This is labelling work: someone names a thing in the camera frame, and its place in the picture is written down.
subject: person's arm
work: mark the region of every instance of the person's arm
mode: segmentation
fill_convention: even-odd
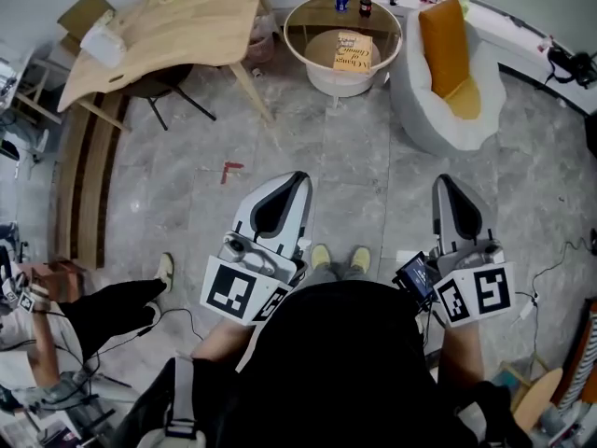
[[[254,330],[255,327],[245,327],[223,318],[205,340],[197,345],[191,356],[213,362],[226,362],[236,367],[251,342]]]
[[[439,387],[449,394],[455,394],[482,381],[479,323],[446,328],[439,358]]]
[[[35,353],[29,363],[38,386],[54,386],[60,382],[58,356],[46,314],[32,313],[34,318]]]

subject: white t-shirt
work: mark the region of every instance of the white t-shirt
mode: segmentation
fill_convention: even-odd
[[[56,302],[50,303],[49,311],[62,314]],[[59,372],[80,370],[83,361],[83,352],[70,321],[68,318],[58,315],[48,314],[46,317],[48,318],[49,329],[54,338],[54,344],[62,348],[67,348],[73,353],[71,355],[64,350],[56,349]],[[28,312],[16,309],[9,315],[0,317],[0,322],[2,322],[2,328],[0,329],[0,349],[28,340],[35,340],[34,320]],[[9,390],[36,386],[27,357],[27,354],[33,352],[34,349],[35,344],[31,343],[13,350],[0,352],[0,385]]]

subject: yellow seat cushion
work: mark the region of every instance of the yellow seat cushion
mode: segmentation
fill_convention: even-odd
[[[481,112],[481,95],[473,77],[468,77],[444,98],[451,112],[462,119],[477,119]]]
[[[444,0],[419,13],[431,91],[440,98],[453,93],[469,76],[463,11],[458,0]]]

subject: book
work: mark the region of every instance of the book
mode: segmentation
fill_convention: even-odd
[[[373,39],[370,36],[339,32],[333,68],[341,71],[368,73],[371,69],[372,49]]]

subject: round coffee table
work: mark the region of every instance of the round coffee table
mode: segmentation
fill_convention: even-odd
[[[392,13],[372,4],[371,16],[361,17],[360,0],[349,0],[339,13],[335,0],[309,0],[296,7],[284,25],[284,36],[294,55],[307,65],[307,75],[319,91],[331,96],[355,96],[370,88],[373,76],[389,64],[402,47],[402,29]],[[373,38],[368,74],[333,70],[339,32],[357,32]]]

